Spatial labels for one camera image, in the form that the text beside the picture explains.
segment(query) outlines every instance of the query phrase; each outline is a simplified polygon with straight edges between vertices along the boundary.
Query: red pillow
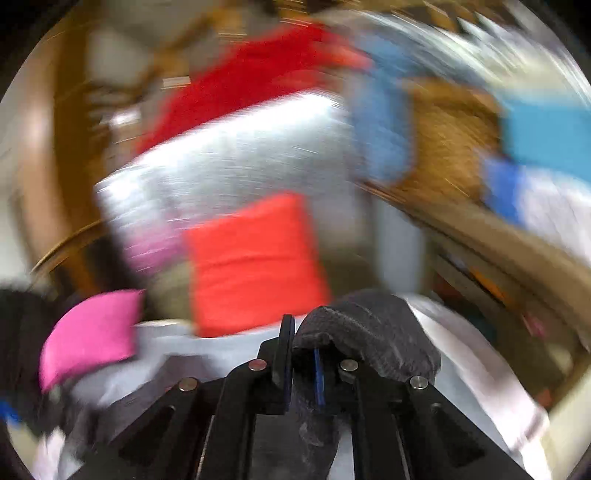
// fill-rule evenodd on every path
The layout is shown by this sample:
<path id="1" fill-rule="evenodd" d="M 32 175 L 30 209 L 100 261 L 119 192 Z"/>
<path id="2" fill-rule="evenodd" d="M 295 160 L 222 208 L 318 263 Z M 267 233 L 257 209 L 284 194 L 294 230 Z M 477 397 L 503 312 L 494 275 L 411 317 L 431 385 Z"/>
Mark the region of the red pillow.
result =
<path id="1" fill-rule="evenodd" d="M 305 200 L 281 193 L 186 232 L 199 335 L 229 335 L 329 302 Z"/>

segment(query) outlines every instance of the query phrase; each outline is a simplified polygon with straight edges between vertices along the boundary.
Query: pink cloth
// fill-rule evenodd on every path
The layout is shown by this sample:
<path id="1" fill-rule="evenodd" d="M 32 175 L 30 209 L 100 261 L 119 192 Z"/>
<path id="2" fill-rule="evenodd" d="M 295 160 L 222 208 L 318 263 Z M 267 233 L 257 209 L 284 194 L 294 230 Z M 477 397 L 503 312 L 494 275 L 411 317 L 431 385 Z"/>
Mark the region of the pink cloth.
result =
<path id="1" fill-rule="evenodd" d="M 119 290 L 95 295 L 66 313 L 41 351 L 41 390 L 133 356 L 132 327 L 141 315 L 143 293 Z"/>

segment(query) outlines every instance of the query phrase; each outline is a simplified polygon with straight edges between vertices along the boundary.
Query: wall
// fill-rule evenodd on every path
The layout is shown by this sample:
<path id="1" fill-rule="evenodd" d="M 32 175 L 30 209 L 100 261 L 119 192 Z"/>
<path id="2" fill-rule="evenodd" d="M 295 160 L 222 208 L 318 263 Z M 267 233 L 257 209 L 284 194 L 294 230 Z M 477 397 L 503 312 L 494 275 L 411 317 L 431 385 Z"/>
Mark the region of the wall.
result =
<path id="1" fill-rule="evenodd" d="M 23 249 L 9 197 L 0 193 L 0 283 L 26 281 L 30 267 Z"/>

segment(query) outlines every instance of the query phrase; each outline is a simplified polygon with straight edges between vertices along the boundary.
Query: light blue fabric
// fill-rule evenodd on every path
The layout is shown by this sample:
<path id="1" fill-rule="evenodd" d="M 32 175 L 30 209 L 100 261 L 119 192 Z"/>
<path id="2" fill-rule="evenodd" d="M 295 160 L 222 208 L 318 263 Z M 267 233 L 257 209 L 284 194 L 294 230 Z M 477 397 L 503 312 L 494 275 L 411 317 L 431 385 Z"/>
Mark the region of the light blue fabric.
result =
<path id="1" fill-rule="evenodd" d="M 591 183 L 591 111 L 559 98 L 504 96 L 505 152 L 518 164 L 549 168 Z"/>
<path id="2" fill-rule="evenodd" d="M 392 182 L 411 164 L 410 102 L 397 80 L 418 74 L 419 66 L 400 46 L 375 35 L 361 37 L 356 46 L 374 61 L 351 105 L 365 176 Z"/>

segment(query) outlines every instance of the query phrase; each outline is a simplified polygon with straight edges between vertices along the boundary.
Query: black fabric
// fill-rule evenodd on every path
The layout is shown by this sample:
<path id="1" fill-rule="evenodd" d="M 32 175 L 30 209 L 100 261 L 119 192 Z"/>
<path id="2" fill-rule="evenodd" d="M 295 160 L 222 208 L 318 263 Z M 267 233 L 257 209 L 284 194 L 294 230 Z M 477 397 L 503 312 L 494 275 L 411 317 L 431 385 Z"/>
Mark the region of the black fabric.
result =
<path id="1" fill-rule="evenodd" d="M 298 349 L 330 345 L 393 380 L 421 375 L 433 382 L 441 368 L 439 351 L 408 304 L 383 290 L 360 290 L 314 309 L 295 334 L 294 365 L 299 363 Z M 303 442 L 303 474 L 298 478 L 324 480 L 336 455 L 339 434 L 336 419 L 314 409 L 313 385 L 309 374 L 294 370 L 293 408 Z"/>
<path id="2" fill-rule="evenodd" d="M 51 429 L 39 386 L 39 357 L 59 317 L 44 297 L 11 288 L 0 289 L 0 317 L 0 397 L 39 436 Z"/>

